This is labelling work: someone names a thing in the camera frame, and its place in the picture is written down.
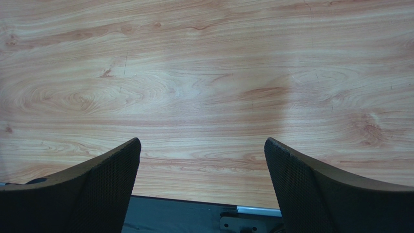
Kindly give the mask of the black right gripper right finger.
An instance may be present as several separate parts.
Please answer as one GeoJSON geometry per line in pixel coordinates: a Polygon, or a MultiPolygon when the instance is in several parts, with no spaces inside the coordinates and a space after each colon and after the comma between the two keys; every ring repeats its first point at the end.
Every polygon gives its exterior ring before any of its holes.
{"type": "Polygon", "coordinates": [[[273,138],[264,153],[286,232],[413,232],[413,187],[347,172],[273,138]]]}

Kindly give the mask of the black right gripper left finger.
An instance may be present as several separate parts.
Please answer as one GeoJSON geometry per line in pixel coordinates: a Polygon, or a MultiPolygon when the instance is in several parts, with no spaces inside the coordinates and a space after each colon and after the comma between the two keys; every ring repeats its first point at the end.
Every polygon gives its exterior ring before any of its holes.
{"type": "Polygon", "coordinates": [[[122,145],[57,173],[0,188],[3,233],[119,233],[129,206],[141,143],[122,145]]]}

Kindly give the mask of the aluminium frame rail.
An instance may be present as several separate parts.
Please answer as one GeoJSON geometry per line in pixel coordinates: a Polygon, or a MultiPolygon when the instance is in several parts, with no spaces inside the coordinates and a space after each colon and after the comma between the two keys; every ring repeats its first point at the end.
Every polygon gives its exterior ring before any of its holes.
{"type": "Polygon", "coordinates": [[[220,213],[222,233],[284,233],[281,211],[273,208],[237,206],[220,213]]]}

